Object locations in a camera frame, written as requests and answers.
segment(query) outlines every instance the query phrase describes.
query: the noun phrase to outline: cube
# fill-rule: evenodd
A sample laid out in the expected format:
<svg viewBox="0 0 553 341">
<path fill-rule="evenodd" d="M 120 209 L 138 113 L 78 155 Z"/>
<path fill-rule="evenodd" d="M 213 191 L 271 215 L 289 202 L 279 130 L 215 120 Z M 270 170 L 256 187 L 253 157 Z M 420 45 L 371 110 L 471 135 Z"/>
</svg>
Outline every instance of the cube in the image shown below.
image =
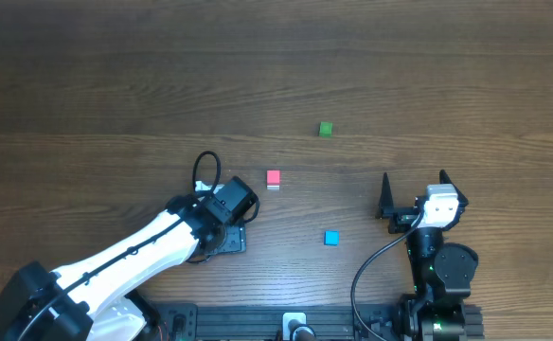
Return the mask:
<svg viewBox="0 0 553 341">
<path fill-rule="evenodd" d="M 333 123 L 321 122 L 321 125 L 318 129 L 318 135 L 321 137 L 331 137 L 332 130 L 333 130 Z"/>
<path fill-rule="evenodd" d="M 340 242 L 340 233 L 338 231 L 325 231 L 325 245 L 337 246 Z"/>
<path fill-rule="evenodd" d="M 266 184 L 268 189 L 280 189 L 280 170 L 268 170 L 266 174 Z"/>
</svg>

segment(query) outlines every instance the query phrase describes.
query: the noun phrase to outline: green cube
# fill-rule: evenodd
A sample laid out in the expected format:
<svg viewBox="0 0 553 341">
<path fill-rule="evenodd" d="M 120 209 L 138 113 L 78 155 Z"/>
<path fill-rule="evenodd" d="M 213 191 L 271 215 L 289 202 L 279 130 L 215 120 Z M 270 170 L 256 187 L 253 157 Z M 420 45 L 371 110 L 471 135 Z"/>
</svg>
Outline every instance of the green cube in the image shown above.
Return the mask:
<svg viewBox="0 0 553 341">
<path fill-rule="evenodd" d="M 321 122 L 321 126 L 318 129 L 318 135 L 321 137 L 331 137 L 331 130 L 333 129 L 333 123 Z"/>
</svg>

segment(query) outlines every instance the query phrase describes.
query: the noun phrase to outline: wood grain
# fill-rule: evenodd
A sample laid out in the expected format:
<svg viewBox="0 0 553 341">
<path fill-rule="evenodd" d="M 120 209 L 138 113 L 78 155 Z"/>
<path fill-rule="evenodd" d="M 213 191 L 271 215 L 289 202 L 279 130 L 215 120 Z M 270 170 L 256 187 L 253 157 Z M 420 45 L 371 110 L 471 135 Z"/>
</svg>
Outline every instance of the wood grain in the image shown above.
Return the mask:
<svg viewBox="0 0 553 341">
<path fill-rule="evenodd" d="M 207 149 L 261 198 L 248 250 L 149 298 L 347 305 L 392 239 L 382 172 L 404 205 L 444 168 L 471 200 L 448 236 L 480 255 L 486 335 L 553 337 L 553 0 L 0 1 L 0 290 L 135 232 Z M 358 298 L 412 285 L 396 248 Z"/>
</svg>

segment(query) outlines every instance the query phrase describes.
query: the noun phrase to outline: wooden tabletop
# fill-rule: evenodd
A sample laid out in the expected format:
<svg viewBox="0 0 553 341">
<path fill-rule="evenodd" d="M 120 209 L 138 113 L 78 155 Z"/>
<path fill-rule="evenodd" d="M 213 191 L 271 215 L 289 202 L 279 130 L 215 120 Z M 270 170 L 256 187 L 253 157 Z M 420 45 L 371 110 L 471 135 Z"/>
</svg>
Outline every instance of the wooden tabletop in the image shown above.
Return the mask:
<svg viewBox="0 0 553 341">
<path fill-rule="evenodd" d="M 204 150 L 262 201 L 247 252 L 169 269 L 149 298 L 348 305 L 394 238 L 382 173 L 409 205 L 445 169 L 486 335 L 553 337 L 553 0 L 0 1 L 0 290 L 134 233 Z M 412 286 L 398 246 L 357 296 Z"/>
</svg>

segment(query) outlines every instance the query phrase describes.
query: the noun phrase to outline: pink block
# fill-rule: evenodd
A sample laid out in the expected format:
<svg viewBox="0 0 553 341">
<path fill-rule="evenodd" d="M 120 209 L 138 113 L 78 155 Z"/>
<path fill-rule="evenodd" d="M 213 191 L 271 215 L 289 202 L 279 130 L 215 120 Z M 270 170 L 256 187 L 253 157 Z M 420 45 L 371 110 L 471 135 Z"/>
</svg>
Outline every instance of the pink block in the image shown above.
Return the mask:
<svg viewBox="0 0 553 341">
<path fill-rule="evenodd" d="M 267 181 L 268 186 L 280 185 L 280 170 L 268 170 Z"/>
</svg>

